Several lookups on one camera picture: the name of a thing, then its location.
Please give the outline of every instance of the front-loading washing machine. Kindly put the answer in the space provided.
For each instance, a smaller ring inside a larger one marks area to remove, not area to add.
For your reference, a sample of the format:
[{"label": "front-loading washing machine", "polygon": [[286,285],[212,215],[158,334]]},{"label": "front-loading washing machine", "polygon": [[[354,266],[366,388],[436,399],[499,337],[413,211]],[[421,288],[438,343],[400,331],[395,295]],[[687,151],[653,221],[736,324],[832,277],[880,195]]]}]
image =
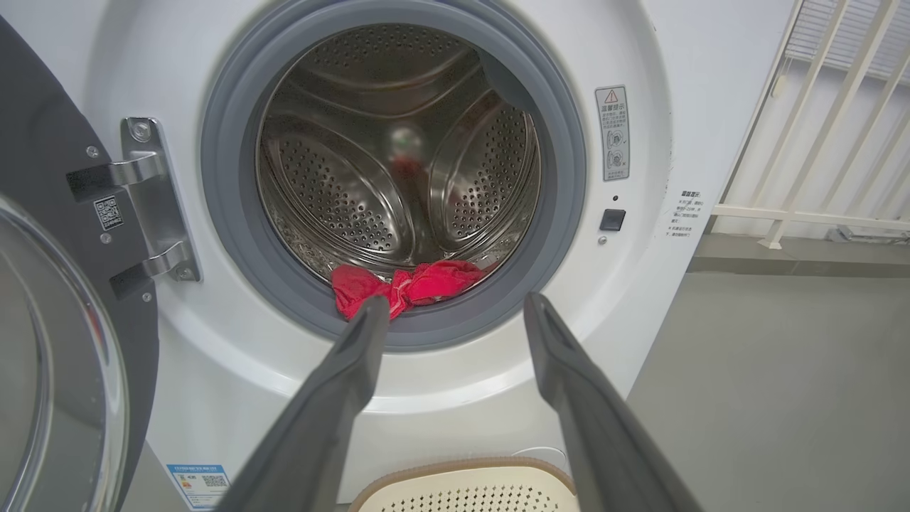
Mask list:
[{"label": "front-loading washing machine", "polygon": [[0,193],[105,311],[119,349],[101,361],[122,357],[125,394],[94,393],[128,404],[124,489],[144,438],[170,476],[239,472],[346,326],[339,265],[388,277],[447,259],[485,277],[392,321],[339,503],[451,459],[569,469],[521,302],[545,293],[628,394],[793,14],[790,0],[4,2]]}]

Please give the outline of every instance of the metal hinge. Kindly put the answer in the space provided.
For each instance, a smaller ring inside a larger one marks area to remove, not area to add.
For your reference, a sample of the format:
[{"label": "metal hinge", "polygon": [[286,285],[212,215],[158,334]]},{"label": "metal hinge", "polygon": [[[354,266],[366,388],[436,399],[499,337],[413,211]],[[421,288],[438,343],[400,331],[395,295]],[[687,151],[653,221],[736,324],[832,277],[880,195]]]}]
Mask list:
[{"label": "metal hinge", "polygon": [[[67,175],[70,189],[78,200],[91,200],[115,189],[123,189],[129,194],[148,258],[111,278],[115,293],[128,293],[138,282],[163,273],[175,281],[200,281],[196,255],[171,179],[160,123],[152,118],[126,118],[120,123],[120,140],[126,161]],[[93,146],[88,147],[86,153],[91,158],[100,154]],[[107,200],[116,209],[112,197],[96,200],[98,218],[105,228],[101,241],[105,244],[112,240],[107,232],[110,227],[105,222],[114,219],[113,222],[122,223],[119,212],[111,214],[101,210],[104,205],[99,206],[99,202]]]},{"label": "metal hinge", "polygon": [[111,163],[107,169],[112,183],[129,193],[148,247],[148,259],[135,271],[147,277],[167,273],[175,281],[200,281],[161,124],[152,118],[125,118],[120,123],[120,141],[129,160]]}]

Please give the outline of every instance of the warning label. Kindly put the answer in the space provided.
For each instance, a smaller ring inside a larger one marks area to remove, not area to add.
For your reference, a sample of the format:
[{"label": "warning label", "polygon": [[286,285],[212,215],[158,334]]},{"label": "warning label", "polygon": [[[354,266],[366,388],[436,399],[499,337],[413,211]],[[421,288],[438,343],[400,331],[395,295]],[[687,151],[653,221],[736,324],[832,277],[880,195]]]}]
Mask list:
[{"label": "warning label", "polygon": [[702,193],[696,190],[683,190],[670,218],[665,236],[673,238],[691,238],[693,230],[702,216],[704,200]]},{"label": "warning label", "polygon": [[625,86],[594,91],[601,119],[603,180],[629,178],[629,104]]}]

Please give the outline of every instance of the stainless steel drum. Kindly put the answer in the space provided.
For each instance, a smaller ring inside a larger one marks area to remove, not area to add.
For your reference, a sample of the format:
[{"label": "stainless steel drum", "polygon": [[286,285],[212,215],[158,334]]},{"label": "stainless steel drum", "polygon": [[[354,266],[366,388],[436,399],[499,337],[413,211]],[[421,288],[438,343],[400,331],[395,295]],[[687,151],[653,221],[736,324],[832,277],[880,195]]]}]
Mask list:
[{"label": "stainless steel drum", "polygon": [[387,278],[442,259],[491,273],[531,223],[541,162],[531,116],[496,94],[470,46],[378,25],[322,41],[281,80],[257,181],[279,237],[324,280],[342,263]]}]

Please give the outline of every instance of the red cloth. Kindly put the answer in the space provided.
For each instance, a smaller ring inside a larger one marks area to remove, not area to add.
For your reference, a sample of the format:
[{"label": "red cloth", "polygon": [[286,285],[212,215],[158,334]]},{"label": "red cloth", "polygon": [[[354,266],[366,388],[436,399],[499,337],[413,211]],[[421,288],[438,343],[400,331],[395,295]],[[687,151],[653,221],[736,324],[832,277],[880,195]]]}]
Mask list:
[{"label": "red cloth", "polygon": [[467,261],[421,263],[414,272],[395,271],[392,283],[382,281],[366,269],[341,265],[332,272],[335,305],[345,318],[354,318],[369,297],[382,295],[389,300],[389,318],[413,306],[432,304],[467,290],[485,272]]}]

